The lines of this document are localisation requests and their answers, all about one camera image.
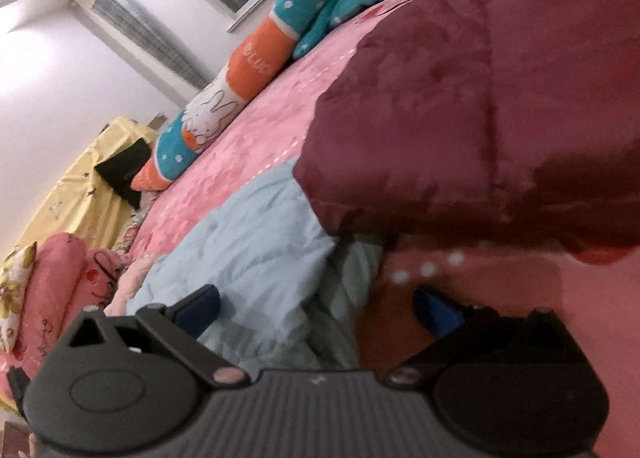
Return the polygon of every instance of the silver screw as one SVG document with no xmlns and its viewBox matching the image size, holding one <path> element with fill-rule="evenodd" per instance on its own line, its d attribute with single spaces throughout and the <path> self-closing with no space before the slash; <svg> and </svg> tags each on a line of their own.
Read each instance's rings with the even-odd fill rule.
<svg viewBox="0 0 640 458">
<path fill-rule="evenodd" d="M 388 378 L 398 386 L 412 386 L 420 380 L 422 374 L 415 368 L 396 368 L 389 372 Z"/>
<path fill-rule="evenodd" d="M 231 386 L 238 384 L 246 378 L 244 371 L 240 368 L 218 368 L 213 373 L 213 380 L 219 384 Z"/>
</svg>

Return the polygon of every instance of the ribbed gray panel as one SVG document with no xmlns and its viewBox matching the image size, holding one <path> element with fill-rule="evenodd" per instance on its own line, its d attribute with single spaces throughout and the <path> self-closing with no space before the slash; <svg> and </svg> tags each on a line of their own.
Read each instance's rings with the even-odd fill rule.
<svg viewBox="0 0 640 458">
<path fill-rule="evenodd" d="M 369 372 L 265 372 L 249 388 L 213 394 L 184 432 L 133 456 L 490 457 L 453 438 L 421 394 L 390 390 Z"/>
</svg>

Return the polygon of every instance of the light blue blanket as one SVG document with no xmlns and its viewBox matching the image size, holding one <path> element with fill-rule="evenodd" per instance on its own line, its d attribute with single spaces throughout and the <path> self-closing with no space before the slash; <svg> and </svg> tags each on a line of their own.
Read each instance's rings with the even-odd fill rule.
<svg viewBox="0 0 640 458">
<path fill-rule="evenodd" d="M 264 368 L 357 367 L 355 318 L 382 244 L 327 235 L 291 174 L 294 162 L 205 216 L 153 266 L 127 314 L 172 305 L 210 283 L 222 310 L 198 340 L 252 377 Z"/>
</svg>

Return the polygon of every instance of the pink bedsheet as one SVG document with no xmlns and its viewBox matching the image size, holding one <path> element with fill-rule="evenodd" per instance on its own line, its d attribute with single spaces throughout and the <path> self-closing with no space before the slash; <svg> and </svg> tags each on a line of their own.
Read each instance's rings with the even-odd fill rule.
<svg viewBox="0 0 640 458">
<path fill-rule="evenodd" d="M 211 209 L 265 170 L 298 155 L 315 101 L 356 44 L 385 14 L 409 0 L 388 0 L 338 28 L 265 89 L 216 144 L 165 191 L 132 247 L 134 257 L 172 250 Z M 503 314 L 551 307 L 606 385 L 610 416 L 596 451 L 640 456 L 640 251 L 499 247 L 489 242 L 442 248 L 404 236 L 383 263 L 358 329 L 364 367 L 383 371 L 424 348 L 430 336 L 414 320 L 411 294 L 428 279 L 461 301 Z"/>
</svg>

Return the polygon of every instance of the maroon blanket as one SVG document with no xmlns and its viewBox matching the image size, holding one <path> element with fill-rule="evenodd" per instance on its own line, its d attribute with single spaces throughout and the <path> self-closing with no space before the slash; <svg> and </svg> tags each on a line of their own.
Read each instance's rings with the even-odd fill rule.
<svg viewBox="0 0 640 458">
<path fill-rule="evenodd" d="M 295 176 L 330 232 L 640 237 L 640 0 L 415 0 L 318 100 Z"/>
</svg>

